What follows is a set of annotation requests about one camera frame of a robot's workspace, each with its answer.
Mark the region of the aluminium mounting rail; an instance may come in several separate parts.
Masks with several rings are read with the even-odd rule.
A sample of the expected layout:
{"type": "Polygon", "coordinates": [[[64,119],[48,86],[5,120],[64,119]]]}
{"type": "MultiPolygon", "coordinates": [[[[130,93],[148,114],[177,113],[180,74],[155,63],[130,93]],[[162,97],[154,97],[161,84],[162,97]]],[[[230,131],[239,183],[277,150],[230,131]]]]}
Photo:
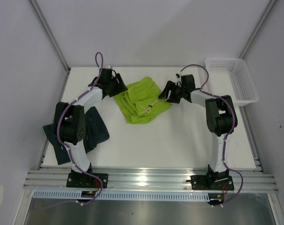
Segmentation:
{"type": "MultiPolygon", "coordinates": [[[[107,173],[106,190],[184,192],[191,190],[190,176],[205,174],[204,170],[160,168],[94,167],[94,173],[107,173]]],[[[70,167],[42,167],[28,171],[23,188],[66,189],[70,167]]],[[[242,171],[243,178],[231,173],[235,190],[243,184],[242,193],[278,193],[274,175],[261,171],[242,171]]]]}

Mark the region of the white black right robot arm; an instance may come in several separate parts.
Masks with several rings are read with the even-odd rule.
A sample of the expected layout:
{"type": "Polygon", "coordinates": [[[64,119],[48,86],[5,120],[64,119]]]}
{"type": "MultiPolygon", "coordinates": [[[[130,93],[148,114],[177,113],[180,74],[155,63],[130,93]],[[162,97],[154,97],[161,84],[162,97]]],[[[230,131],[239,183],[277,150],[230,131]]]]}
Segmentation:
{"type": "Polygon", "coordinates": [[[177,83],[167,81],[159,99],[176,104],[185,99],[205,108],[207,128],[212,133],[212,157],[205,178],[194,175],[191,183],[199,190],[220,188],[231,178],[227,142],[238,124],[231,96],[218,96],[196,88],[194,76],[184,75],[177,83]]]}

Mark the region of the left aluminium frame post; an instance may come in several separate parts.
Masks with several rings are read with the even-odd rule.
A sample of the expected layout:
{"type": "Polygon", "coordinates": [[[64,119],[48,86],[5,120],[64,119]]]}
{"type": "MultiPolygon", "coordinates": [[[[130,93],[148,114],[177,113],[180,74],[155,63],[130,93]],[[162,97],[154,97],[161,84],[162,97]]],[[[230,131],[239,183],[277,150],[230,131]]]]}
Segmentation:
{"type": "Polygon", "coordinates": [[[37,18],[37,21],[39,22],[42,30],[45,33],[46,38],[48,39],[54,53],[59,59],[59,62],[61,63],[63,69],[68,73],[70,71],[70,67],[67,64],[67,61],[65,60],[65,57],[62,54],[62,51],[50,29],[50,26],[48,25],[48,22],[46,21],[46,18],[36,0],[28,0],[28,3],[34,13],[34,15],[37,18]]]}

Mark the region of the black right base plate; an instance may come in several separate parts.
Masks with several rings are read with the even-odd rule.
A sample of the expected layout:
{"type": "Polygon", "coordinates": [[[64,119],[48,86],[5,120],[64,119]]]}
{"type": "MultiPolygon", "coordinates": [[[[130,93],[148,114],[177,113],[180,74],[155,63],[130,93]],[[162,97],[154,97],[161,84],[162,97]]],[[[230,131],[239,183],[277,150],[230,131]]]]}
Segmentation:
{"type": "Polygon", "coordinates": [[[223,180],[213,181],[206,175],[192,175],[185,182],[191,184],[192,190],[234,190],[234,183],[231,176],[223,180]]]}

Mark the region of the lime green shorts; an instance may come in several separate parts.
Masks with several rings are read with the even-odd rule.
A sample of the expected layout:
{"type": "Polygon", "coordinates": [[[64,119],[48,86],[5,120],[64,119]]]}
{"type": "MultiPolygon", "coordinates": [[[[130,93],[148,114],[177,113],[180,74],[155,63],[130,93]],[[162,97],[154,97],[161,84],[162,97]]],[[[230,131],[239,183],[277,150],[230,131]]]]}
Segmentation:
{"type": "Polygon", "coordinates": [[[127,123],[146,124],[172,107],[171,103],[159,98],[160,94],[155,81],[145,77],[127,85],[127,90],[116,95],[115,101],[127,123]]]}

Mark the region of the white plastic basket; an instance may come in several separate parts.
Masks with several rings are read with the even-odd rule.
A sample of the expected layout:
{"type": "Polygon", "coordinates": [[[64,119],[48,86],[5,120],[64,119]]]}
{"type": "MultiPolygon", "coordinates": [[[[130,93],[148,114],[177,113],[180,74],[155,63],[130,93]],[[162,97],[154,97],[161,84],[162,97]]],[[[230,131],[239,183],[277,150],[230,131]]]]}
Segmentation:
{"type": "Polygon", "coordinates": [[[259,101],[259,94],[246,62],[239,58],[207,58],[209,79],[205,90],[219,96],[230,95],[234,105],[259,101]]]}

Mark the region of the right aluminium frame post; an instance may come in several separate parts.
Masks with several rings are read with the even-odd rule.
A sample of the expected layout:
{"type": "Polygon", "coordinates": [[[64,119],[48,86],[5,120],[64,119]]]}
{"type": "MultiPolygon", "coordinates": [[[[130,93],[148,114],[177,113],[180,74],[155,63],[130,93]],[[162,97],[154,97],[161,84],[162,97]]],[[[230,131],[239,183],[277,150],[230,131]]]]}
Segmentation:
{"type": "Polygon", "coordinates": [[[276,9],[279,0],[269,0],[266,7],[264,8],[258,22],[256,23],[253,31],[251,32],[249,38],[246,41],[242,51],[240,52],[238,58],[245,60],[247,55],[250,53],[251,49],[253,48],[256,40],[258,39],[259,35],[263,31],[265,25],[267,24],[269,18],[271,17],[272,13],[276,9]]]}

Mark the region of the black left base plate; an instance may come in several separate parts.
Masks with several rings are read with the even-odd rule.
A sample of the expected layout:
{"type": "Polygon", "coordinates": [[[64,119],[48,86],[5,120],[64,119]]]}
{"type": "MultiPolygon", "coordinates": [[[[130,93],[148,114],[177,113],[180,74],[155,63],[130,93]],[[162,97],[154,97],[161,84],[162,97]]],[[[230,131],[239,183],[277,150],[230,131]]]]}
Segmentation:
{"type": "MultiPolygon", "coordinates": [[[[103,188],[107,188],[108,174],[107,173],[94,173],[102,183],[103,188]]],[[[89,175],[77,172],[71,172],[68,175],[66,187],[68,188],[100,188],[100,182],[89,175]]]]}

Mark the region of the aluminium frame post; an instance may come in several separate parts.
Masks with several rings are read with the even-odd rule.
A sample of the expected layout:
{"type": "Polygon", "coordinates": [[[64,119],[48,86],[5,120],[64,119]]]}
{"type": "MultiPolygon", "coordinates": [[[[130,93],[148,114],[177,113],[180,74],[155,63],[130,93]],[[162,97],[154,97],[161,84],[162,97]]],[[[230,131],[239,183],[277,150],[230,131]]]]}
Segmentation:
{"type": "Polygon", "coordinates": [[[68,73],[70,71],[70,67],[67,64],[67,61],[65,60],[65,57],[62,54],[62,51],[50,29],[50,26],[48,25],[48,22],[46,21],[46,18],[36,0],[28,0],[28,3],[34,13],[34,15],[37,18],[37,21],[39,22],[42,30],[45,33],[46,38],[48,39],[54,53],[59,59],[59,62],[61,63],[63,69],[68,73]]]}
{"type": "Polygon", "coordinates": [[[269,0],[266,7],[264,8],[258,22],[256,23],[253,31],[251,32],[249,38],[246,41],[242,51],[240,52],[238,58],[245,60],[247,55],[250,53],[251,49],[253,48],[256,40],[258,39],[259,35],[263,31],[265,25],[267,24],[269,18],[271,17],[272,13],[276,9],[279,0],[269,0]]]}

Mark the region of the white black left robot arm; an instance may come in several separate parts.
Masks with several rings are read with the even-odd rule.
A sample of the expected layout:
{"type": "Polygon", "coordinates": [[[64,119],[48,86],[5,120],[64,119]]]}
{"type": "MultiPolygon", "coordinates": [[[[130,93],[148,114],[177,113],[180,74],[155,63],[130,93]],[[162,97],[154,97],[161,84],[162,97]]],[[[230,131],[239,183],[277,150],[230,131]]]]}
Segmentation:
{"type": "Polygon", "coordinates": [[[84,149],[86,111],[106,96],[111,98],[126,90],[120,73],[111,68],[100,68],[99,75],[82,94],[69,103],[57,103],[54,115],[56,137],[72,163],[68,183],[76,182],[87,188],[97,179],[84,149]]]}

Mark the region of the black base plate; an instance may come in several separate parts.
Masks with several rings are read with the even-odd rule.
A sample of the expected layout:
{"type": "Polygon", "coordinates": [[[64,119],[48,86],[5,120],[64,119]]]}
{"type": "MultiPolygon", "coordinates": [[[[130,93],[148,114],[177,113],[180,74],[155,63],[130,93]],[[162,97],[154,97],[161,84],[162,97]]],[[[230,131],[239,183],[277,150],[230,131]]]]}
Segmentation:
{"type": "MultiPolygon", "coordinates": [[[[107,188],[108,174],[107,173],[94,173],[102,183],[103,188],[107,188]]],[[[100,182],[89,175],[77,172],[71,172],[68,175],[66,187],[68,188],[100,188],[100,182]]]]}
{"type": "Polygon", "coordinates": [[[192,190],[234,190],[234,183],[231,176],[223,180],[213,181],[206,175],[192,175],[185,182],[191,184],[192,190]]]}

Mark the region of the dark navy shorts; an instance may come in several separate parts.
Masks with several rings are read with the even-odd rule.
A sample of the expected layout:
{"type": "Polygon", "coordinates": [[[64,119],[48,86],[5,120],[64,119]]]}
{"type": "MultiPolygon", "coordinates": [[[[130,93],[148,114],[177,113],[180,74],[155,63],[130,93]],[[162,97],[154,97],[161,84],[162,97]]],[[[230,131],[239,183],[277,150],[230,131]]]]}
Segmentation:
{"type": "MultiPolygon", "coordinates": [[[[91,107],[85,113],[86,132],[84,136],[84,149],[86,153],[91,152],[97,147],[99,143],[102,143],[110,138],[107,127],[101,118],[97,108],[91,107]]],[[[69,155],[65,146],[61,145],[56,136],[56,126],[49,124],[43,126],[43,130],[46,134],[47,140],[54,147],[55,156],[58,165],[70,162],[69,155]]]]}

